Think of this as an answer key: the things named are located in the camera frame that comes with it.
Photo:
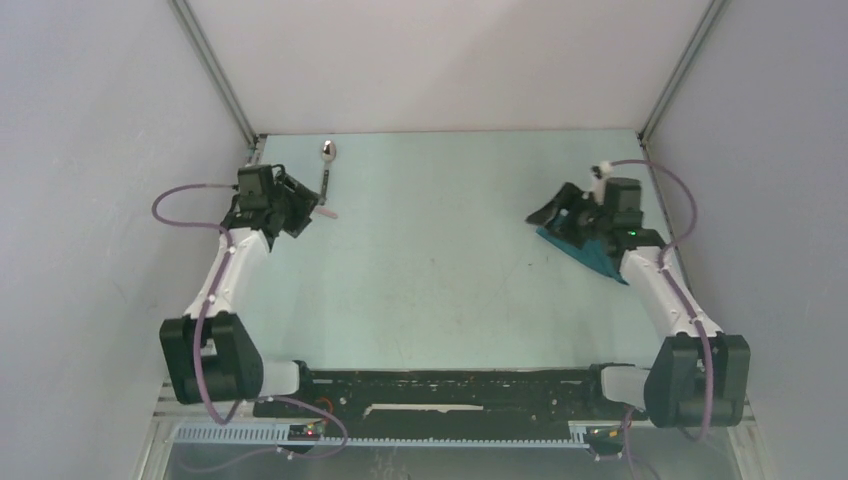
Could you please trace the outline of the silver knife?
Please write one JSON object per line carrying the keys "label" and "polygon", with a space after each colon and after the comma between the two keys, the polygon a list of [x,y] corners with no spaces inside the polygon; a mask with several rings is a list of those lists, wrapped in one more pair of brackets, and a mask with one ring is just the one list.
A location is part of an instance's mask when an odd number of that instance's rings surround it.
{"label": "silver knife", "polygon": [[337,219],[338,218],[337,213],[335,213],[335,212],[333,212],[333,211],[331,211],[331,210],[329,210],[329,209],[327,209],[323,206],[316,207],[314,209],[314,213],[317,214],[317,215],[321,215],[321,216],[330,218],[330,219]]}

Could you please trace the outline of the teal cloth napkin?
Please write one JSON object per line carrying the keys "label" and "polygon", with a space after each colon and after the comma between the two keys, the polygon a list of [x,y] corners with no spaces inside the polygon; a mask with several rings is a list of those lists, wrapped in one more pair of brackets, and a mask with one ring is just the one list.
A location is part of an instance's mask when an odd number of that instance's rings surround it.
{"label": "teal cloth napkin", "polygon": [[543,226],[536,228],[536,234],[585,267],[602,276],[611,278],[620,284],[627,285],[627,281],[615,268],[612,260],[605,254],[599,241],[587,240],[582,247],[575,247]]}

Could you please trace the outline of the silver spoon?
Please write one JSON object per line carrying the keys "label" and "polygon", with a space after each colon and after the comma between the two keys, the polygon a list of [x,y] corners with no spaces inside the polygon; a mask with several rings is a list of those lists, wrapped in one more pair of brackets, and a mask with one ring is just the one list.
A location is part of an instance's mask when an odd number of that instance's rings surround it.
{"label": "silver spoon", "polygon": [[321,183],[321,204],[325,205],[329,190],[330,169],[337,155],[336,144],[332,140],[326,140],[321,148],[321,159],[323,162],[322,183]]}

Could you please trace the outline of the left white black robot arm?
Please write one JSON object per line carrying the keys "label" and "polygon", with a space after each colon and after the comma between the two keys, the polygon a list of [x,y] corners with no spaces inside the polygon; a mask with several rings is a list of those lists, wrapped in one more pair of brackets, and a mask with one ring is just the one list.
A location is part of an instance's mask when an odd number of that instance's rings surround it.
{"label": "left white black robot arm", "polygon": [[320,196],[281,164],[242,167],[218,223],[195,228],[218,236],[218,250],[198,295],[159,330],[168,375],[183,405],[253,400],[267,378],[265,364],[239,316],[254,271],[282,234],[298,237]]}

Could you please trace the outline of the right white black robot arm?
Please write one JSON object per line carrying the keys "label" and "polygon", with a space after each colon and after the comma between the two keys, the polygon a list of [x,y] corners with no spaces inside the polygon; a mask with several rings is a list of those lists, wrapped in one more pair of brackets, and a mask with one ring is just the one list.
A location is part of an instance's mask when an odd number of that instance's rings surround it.
{"label": "right white black robot arm", "polygon": [[525,221],[561,252],[635,291],[661,342],[649,368],[606,365],[581,392],[606,418],[621,403],[659,428],[732,427],[744,414],[751,351],[699,306],[667,260],[661,234],[644,226],[642,185],[632,178],[567,182]]}

